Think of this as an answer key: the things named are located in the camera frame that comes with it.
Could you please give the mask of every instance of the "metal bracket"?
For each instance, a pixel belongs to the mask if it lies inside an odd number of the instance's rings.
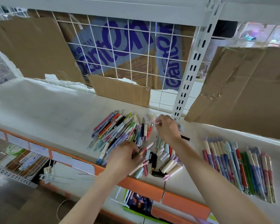
[[[29,181],[29,180],[27,180],[27,179],[25,179],[25,178],[23,178],[23,177],[21,177],[19,175],[16,175],[16,174],[14,174],[14,173],[4,169],[2,166],[0,166],[0,173],[4,174],[5,176],[7,176],[7,177],[9,177],[11,179],[16,180],[17,182],[20,182],[20,183],[23,183],[25,185],[28,185],[28,186],[30,186],[32,188],[36,188],[38,186],[37,184],[35,184],[35,183],[33,183],[33,182],[31,182],[31,181]]]
[[[174,119],[179,119],[182,115],[182,111],[187,102],[194,80],[198,74],[223,5],[224,2],[222,0],[214,0],[212,14],[210,16],[208,25],[206,27],[196,28],[194,44],[192,46],[182,83],[173,107],[172,118]]]

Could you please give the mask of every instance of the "forearm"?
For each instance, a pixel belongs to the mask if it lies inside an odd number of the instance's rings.
[[[228,182],[182,139],[171,147],[185,165],[193,182],[220,224],[271,224],[262,211]]]
[[[102,172],[93,186],[76,203],[60,224],[92,224],[101,210],[107,196],[114,186],[114,181],[107,173]]]

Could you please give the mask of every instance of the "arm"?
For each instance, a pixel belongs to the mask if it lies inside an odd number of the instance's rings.
[[[156,122],[160,137],[182,159],[193,182],[220,224],[272,224],[242,192],[227,181],[180,137],[176,122],[160,115]]]
[[[138,152],[135,143],[125,141],[110,153],[106,169],[99,174],[93,186],[76,203],[60,224],[94,223],[106,198],[114,186],[122,181],[142,160],[142,155],[132,159],[132,152]]]

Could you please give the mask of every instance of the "cardboard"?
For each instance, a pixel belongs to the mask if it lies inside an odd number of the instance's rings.
[[[280,48],[218,48],[185,120],[280,139]]]
[[[150,88],[99,75],[88,75],[97,95],[148,107]]]
[[[51,11],[38,10],[37,12],[40,17],[53,18],[53,14]],[[34,10],[30,10],[28,13],[31,17],[38,17],[36,11]],[[187,64],[186,62],[181,62],[179,60],[187,61],[193,38],[173,36],[171,52],[168,53],[171,41],[170,34],[172,33],[173,29],[172,24],[157,23],[156,26],[154,22],[151,22],[151,33],[149,39],[149,22],[147,21],[130,20],[130,28],[136,30],[143,30],[147,32],[131,31],[128,36],[127,31],[122,29],[128,27],[126,19],[109,18],[109,25],[113,27],[118,27],[118,29],[111,29],[109,33],[107,28],[98,26],[92,26],[92,31],[89,26],[83,24],[74,24],[74,28],[71,23],[69,14],[62,12],[54,12],[54,15],[57,20],[66,21],[58,22],[58,25],[67,42],[75,44],[79,44],[80,42],[81,44],[88,46],[95,46],[95,42],[97,47],[99,48],[98,52],[100,56],[98,56],[96,48],[94,47],[82,46],[82,51],[80,46],[68,44],[73,56],[76,60],[78,60],[77,64],[79,65],[83,75],[87,75],[90,73],[103,75],[102,72],[104,72],[104,75],[107,77],[119,79],[132,78],[132,80],[135,81],[137,84],[143,86],[147,85],[152,89],[156,90],[161,90],[162,88],[164,90],[179,90],[181,79],[183,77]],[[72,21],[75,23],[80,22],[89,24],[86,15],[72,14],[72,16]],[[89,16],[89,20],[90,23],[93,25],[107,26],[106,17]],[[195,29],[196,28],[194,26],[175,25],[174,34],[194,36]],[[152,33],[155,31],[168,34],[164,35]],[[110,50],[111,44],[110,42],[107,42],[107,38],[110,39],[110,35],[113,42],[115,63],[113,60],[113,52],[112,50]],[[174,59],[169,61],[167,72],[165,72],[167,62],[164,59],[156,57],[148,58],[148,56],[144,56],[148,55],[148,43],[150,56],[169,56],[170,58]],[[131,54],[131,60],[130,55],[128,53],[121,52],[129,52],[130,49],[132,53],[135,53]],[[85,62],[85,58],[87,59],[89,64],[80,62]],[[105,65],[106,67],[103,67],[102,69],[99,66],[99,61],[101,61],[101,64]],[[147,62],[149,75],[146,74]],[[109,66],[116,66],[122,69],[117,69],[116,75],[115,68],[111,68]],[[156,77],[155,75],[167,76],[172,79]]]
[[[0,51],[20,69],[24,77],[85,80],[56,23],[51,18],[18,18],[0,21]]]

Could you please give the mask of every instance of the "hand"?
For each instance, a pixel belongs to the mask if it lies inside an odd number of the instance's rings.
[[[110,152],[104,173],[107,174],[115,184],[125,179],[142,161],[142,155],[140,154],[132,159],[133,151],[139,152],[137,145],[133,142],[124,141]]]
[[[168,115],[156,119],[156,128],[161,139],[169,145],[181,138],[177,123]]]

